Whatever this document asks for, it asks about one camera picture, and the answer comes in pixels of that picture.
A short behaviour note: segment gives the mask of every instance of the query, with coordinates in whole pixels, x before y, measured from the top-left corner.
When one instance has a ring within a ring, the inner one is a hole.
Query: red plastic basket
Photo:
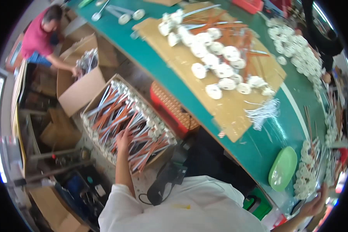
[[[232,3],[251,14],[255,14],[263,9],[262,0],[232,0]]]

